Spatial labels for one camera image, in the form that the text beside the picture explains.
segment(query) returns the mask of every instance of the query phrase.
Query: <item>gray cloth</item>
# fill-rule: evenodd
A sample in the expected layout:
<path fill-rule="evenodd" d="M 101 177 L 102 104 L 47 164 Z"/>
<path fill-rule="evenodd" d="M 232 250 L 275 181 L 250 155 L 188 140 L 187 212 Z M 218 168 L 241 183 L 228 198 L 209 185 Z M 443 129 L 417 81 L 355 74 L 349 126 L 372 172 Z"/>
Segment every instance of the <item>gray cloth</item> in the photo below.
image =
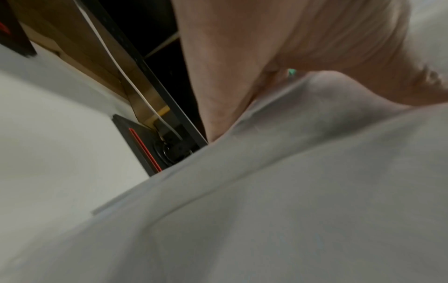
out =
<path fill-rule="evenodd" d="M 448 282 L 448 105 L 332 72 L 34 253 L 39 283 Z"/>

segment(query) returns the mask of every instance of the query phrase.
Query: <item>white wall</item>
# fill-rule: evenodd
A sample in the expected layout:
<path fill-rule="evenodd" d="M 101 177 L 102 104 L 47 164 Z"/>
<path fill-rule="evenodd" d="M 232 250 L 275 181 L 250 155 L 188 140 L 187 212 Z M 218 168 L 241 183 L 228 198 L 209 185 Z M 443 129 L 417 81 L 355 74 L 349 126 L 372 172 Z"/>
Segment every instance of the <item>white wall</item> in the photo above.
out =
<path fill-rule="evenodd" d="M 132 108 L 36 49 L 0 45 L 0 269 L 148 178 L 111 121 Z"/>

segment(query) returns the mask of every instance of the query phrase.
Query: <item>red line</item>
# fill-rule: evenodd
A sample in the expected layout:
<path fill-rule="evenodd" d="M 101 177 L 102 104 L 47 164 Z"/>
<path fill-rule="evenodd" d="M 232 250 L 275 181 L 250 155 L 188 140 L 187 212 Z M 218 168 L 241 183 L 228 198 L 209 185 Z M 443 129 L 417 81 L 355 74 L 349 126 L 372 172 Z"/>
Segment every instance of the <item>red line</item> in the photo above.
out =
<path fill-rule="evenodd" d="M 149 158 L 149 160 L 151 161 L 151 163 L 154 165 L 155 169 L 157 170 L 157 172 L 161 172 L 162 168 L 160 168 L 159 164 L 157 164 L 157 161 L 155 161 L 154 157 L 151 155 L 151 153 L 149 152 L 149 150 L 146 148 L 145 144 L 143 143 L 143 141 L 140 139 L 139 135 L 136 133 L 136 131 L 133 128 L 129 128 L 129 131 L 131 132 L 131 134 L 134 136 L 135 140 L 140 144 L 141 148 L 143 149 L 143 151 L 145 152 L 146 156 Z"/>

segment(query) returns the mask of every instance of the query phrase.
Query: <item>white cord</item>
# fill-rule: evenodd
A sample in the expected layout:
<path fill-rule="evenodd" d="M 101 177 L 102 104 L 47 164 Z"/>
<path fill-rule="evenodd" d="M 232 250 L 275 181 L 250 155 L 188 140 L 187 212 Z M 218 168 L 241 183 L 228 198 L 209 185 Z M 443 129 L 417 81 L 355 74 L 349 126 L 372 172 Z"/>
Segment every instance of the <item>white cord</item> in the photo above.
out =
<path fill-rule="evenodd" d="M 173 127 L 171 127 L 165 120 L 163 120 L 163 118 L 159 115 L 159 113 L 157 113 L 157 111 L 151 106 L 151 104 L 149 104 L 149 102 L 146 100 L 146 98 L 143 96 L 143 94 L 139 91 L 139 89 L 135 86 L 135 84 L 131 81 L 131 79 L 129 79 L 129 77 L 126 75 L 126 73 L 123 71 L 123 69 L 118 65 L 117 61 L 115 60 L 115 58 L 112 56 L 111 52 L 109 51 L 109 48 L 107 48 L 107 46 L 104 43 L 103 39 L 99 35 L 95 25 L 93 25 L 92 21 L 90 20 L 88 14 L 84 11 L 84 9 L 78 4 L 78 2 L 76 0 L 74 0 L 74 2 L 76 4 L 76 6 L 78 7 L 79 11 L 81 12 L 81 14 L 83 15 L 83 17 L 85 18 L 85 20 L 87 21 L 87 23 L 89 24 L 89 26 L 92 28 L 93 32 L 95 33 L 95 35 L 97 36 L 99 41 L 101 42 L 101 44 L 103 45 L 104 49 L 106 49 L 106 52 L 109 54 L 109 57 L 112 59 L 112 61 L 115 64 L 115 66 L 117 66 L 117 68 L 120 71 L 120 73 L 131 84 L 132 88 L 134 88 L 134 90 L 139 94 L 141 99 L 143 99 L 143 101 L 148 106 L 148 108 L 151 109 L 151 111 L 159 118 L 159 120 L 162 123 L 164 123 L 165 126 L 168 127 L 168 129 L 170 129 L 180 140 L 182 140 L 181 135 L 179 135 L 179 133 L 176 132 L 176 130 L 173 129 Z"/>

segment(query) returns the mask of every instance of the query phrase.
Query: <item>skin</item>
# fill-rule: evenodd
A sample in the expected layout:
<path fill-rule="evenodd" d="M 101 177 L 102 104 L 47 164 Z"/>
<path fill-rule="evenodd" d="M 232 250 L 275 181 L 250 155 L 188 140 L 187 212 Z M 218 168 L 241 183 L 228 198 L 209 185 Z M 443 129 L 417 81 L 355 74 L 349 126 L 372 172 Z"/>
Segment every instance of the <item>skin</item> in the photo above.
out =
<path fill-rule="evenodd" d="M 207 137 L 225 133 L 285 77 L 334 70 L 408 105 L 448 100 L 412 50 L 407 0 L 173 0 Z"/>

